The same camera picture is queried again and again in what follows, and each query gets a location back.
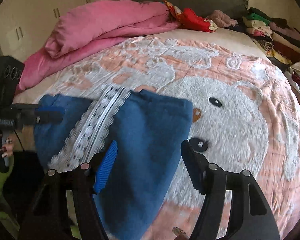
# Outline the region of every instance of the bear face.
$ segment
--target bear face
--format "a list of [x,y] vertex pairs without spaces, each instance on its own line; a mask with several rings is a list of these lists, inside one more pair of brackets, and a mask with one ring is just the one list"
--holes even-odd
[[[250,88],[256,99],[251,100],[239,86]],[[260,89],[244,81],[228,85],[211,78],[185,77],[165,86],[160,94],[188,99],[200,110],[189,139],[199,139],[190,142],[200,144],[201,153],[210,163],[216,163],[225,171],[247,169],[257,176],[268,149],[268,126],[258,109],[263,97]],[[195,195],[180,161],[166,199],[186,204],[195,201]]]

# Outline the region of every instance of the lace trim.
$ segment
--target lace trim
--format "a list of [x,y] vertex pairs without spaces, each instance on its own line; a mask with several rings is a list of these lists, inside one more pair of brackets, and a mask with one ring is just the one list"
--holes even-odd
[[101,97],[91,103],[70,132],[63,149],[53,156],[48,166],[58,172],[65,172],[89,162],[104,147],[114,115],[129,96],[128,88],[115,84],[105,86]]

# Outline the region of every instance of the pink comforter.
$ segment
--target pink comforter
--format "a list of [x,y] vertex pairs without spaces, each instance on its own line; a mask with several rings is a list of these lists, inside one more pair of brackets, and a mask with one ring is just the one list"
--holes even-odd
[[46,44],[25,61],[18,90],[34,87],[45,77],[128,37],[178,27],[159,2],[102,0],[79,6],[60,17]]

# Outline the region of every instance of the blue cloth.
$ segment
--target blue cloth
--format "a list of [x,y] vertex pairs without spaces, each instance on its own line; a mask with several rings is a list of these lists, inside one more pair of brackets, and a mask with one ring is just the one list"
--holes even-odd
[[[67,113],[79,105],[87,109],[81,99],[45,96],[41,103],[64,106]],[[64,142],[70,127],[80,119],[75,111],[75,118],[66,116],[60,125],[36,127],[36,147],[45,160],[61,150],[63,145],[56,138]],[[155,219],[181,158],[181,142],[188,138],[192,117],[191,102],[146,90],[131,92],[114,116],[105,149],[116,140],[118,155],[105,189],[94,199],[105,229],[119,240],[141,239]]]
[[34,127],[34,142],[40,164],[47,164],[58,155],[77,121],[87,111],[92,100],[87,98],[45,95],[39,101],[41,106],[61,106],[65,110],[61,124],[41,124]]

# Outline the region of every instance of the human hand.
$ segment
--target human hand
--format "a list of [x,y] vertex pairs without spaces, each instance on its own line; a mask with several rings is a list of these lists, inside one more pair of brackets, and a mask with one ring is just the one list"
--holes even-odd
[[14,143],[12,140],[12,137],[7,137],[5,143],[2,145],[2,148],[0,149],[0,153],[2,154],[1,157],[5,158],[7,156],[12,156],[13,155],[13,148],[14,148]]

